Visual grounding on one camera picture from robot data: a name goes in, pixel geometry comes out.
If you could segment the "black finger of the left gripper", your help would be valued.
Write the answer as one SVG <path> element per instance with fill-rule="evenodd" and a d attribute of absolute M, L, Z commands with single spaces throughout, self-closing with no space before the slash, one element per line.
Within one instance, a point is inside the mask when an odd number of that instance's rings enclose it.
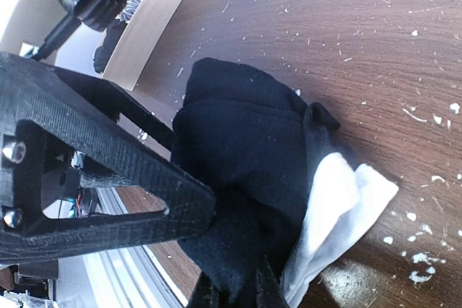
<path fill-rule="evenodd" d="M 53 72 L 112 121 L 117 122 L 124 115 L 157 143 L 172 149 L 173 131 L 117 84 L 56 66 Z"/>
<path fill-rule="evenodd" d="M 206 230 L 211 190 L 101 113 L 49 66 L 1 54 L 1 263 L 36 263 L 182 239 Z M 79 188 L 139 186 L 165 211 L 51 219 Z"/>

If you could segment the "wooden compartment organizer box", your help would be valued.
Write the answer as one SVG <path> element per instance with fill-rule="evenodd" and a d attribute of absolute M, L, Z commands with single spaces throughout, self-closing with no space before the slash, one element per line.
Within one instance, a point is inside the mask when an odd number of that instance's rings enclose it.
<path fill-rule="evenodd" d="M 152 51 L 183 0 L 142 0 L 116 45 L 102 78 L 134 90 Z"/>

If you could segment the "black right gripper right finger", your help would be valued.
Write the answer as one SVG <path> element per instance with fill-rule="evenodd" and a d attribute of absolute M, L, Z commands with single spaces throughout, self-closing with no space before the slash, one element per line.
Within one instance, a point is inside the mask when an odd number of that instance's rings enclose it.
<path fill-rule="evenodd" d="M 288 307 L 266 257 L 261 258 L 256 272 L 256 306 L 258 308 Z"/>

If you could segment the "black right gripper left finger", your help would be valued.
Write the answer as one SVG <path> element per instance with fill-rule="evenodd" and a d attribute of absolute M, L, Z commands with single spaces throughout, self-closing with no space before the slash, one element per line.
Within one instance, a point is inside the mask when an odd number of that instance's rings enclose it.
<path fill-rule="evenodd" d="M 219 291 L 204 273 L 199 276 L 187 308 L 219 308 Z"/>

